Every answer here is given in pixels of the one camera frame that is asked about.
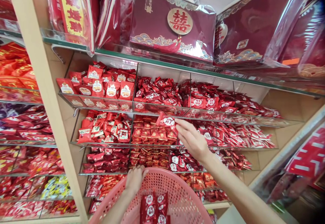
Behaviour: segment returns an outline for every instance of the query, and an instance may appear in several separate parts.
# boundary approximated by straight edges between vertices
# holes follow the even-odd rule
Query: red gift box
[[[185,0],[134,0],[130,42],[212,64],[215,20],[214,10]]]

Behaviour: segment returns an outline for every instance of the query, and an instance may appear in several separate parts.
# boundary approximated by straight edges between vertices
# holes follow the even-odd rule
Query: red candy wrapper
[[[155,192],[143,195],[140,206],[140,223],[157,223],[158,206]]]
[[[168,193],[158,196],[157,202],[159,214],[162,214],[166,217],[168,211]]]
[[[175,119],[173,117],[166,115],[162,111],[159,114],[159,117],[156,121],[156,125],[170,128],[175,133],[176,136],[178,135],[178,131],[176,129],[176,124],[175,124]]]

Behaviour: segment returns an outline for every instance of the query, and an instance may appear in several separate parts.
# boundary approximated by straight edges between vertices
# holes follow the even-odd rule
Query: wedding gift box
[[[213,63],[216,13],[185,0],[134,0],[132,46]]]
[[[285,67],[278,58],[306,0],[240,0],[217,17],[215,61],[234,70]]]

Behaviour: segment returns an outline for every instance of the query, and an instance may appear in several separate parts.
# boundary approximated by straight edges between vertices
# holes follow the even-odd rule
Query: shelf bracket
[[[75,116],[78,114],[78,111],[79,111],[79,110],[80,110],[79,108],[76,108],[76,109],[74,110],[73,117],[75,117]]]
[[[64,59],[62,58],[62,56],[57,51],[57,46],[55,44],[52,44],[51,49],[52,49],[53,53],[57,56],[57,58],[62,62],[62,64],[65,64]]]

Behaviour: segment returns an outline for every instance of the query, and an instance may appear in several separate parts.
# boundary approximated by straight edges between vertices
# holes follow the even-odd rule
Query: wooden shelf frame
[[[69,62],[63,63],[52,51],[51,46],[43,42],[40,28],[50,28],[48,20],[47,0],[12,0],[18,23],[29,54],[45,109],[53,130],[59,153],[65,168],[65,172],[72,189],[73,198],[78,208],[79,217],[66,217],[47,219],[47,223],[88,223],[88,209],[90,199],[83,198],[87,184],[86,176],[79,176],[82,156],[80,148],[70,144],[73,127],[76,118],[74,110],[59,95],[56,78],[64,77]],[[70,61],[74,51],[60,49],[63,60]],[[301,94],[270,89],[262,101],[262,105],[280,111],[280,114],[288,119],[304,121],[302,123],[285,128],[263,128],[273,134],[272,140],[279,149],[269,151],[253,151],[250,154],[258,160],[259,171],[244,172],[244,182],[247,185],[260,180],[264,169],[274,161],[290,142],[293,142],[301,129],[305,127],[313,116],[324,105],[325,99],[315,100]],[[219,203],[210,204],[207,208],[218,207]],[[18,221],[15,223],[41,223],[41,220]]]

